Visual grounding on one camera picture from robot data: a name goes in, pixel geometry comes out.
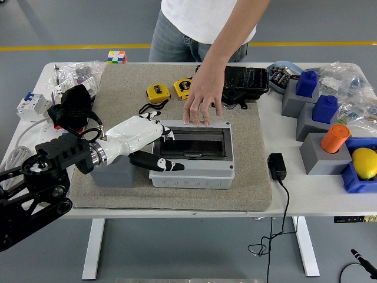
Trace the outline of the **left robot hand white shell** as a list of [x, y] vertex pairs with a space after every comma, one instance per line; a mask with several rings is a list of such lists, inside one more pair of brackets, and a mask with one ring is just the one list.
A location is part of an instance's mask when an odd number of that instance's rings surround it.
[[97, 142], [103, 150], [102, 164], [108, 166], [119, 156], [127, 156], [130, 163], [152, 171], [182, 171], [185, 166], [158, 155], [144, 152], [142, 149], [158, 140], [168, 137], [174, 140], [173, 131], [154, 119], [159, 111], [132, 116], [129, 119], [107, 130], [106, 140]]

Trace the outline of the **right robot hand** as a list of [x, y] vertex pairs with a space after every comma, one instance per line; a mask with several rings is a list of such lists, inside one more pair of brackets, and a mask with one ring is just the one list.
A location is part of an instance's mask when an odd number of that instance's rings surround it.
[[377, 279], [376, 268], [366, 260], [359, 252], [354, 249], [350, 250], [352, 255], [359, 261], [359, 263], [364, 267], [364, 269], [370, 274], [371, 279]]

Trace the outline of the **person's left hand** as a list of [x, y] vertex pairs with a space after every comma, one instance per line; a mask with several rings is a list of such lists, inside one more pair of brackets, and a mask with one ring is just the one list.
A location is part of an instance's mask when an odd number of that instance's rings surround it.
[[216, 115], [221, 116], [221, 97], [224, 87], [225, 66], [209, 68], [204, 64], [191, 81], [189, 97], [183, 108], [183, 124], [190, 121], [199, 126], [200, 117], [205, 126], [210, 124], [210, 106], [214, 104]]

